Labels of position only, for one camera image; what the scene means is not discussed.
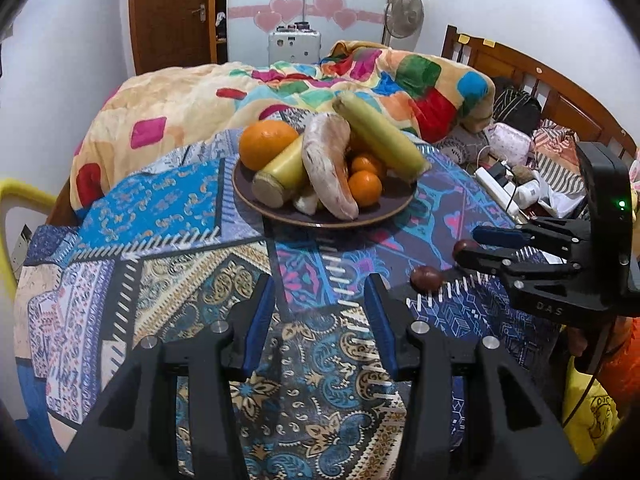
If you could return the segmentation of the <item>person's hand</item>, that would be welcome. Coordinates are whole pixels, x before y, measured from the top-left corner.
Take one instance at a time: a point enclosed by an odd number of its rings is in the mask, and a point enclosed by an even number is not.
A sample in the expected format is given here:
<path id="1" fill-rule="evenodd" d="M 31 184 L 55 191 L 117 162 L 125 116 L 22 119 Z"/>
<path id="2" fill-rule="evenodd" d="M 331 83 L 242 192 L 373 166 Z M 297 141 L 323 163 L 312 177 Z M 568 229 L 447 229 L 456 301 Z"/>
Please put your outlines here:
<path id="1" fill-rule="evenodd" d="M 626 344 L 634 326 L 633 318 L 623 318 L 619 316 L 612 327 L 608 346 L 605 354 L 615 353 L 621 346 Z M 565 330 L 568 338 L 568 348 L 573 356 L 581 356 L 588 347 L 587 339 L 582 336 L 582 332 L 578 328 L 569 327 Z"/>

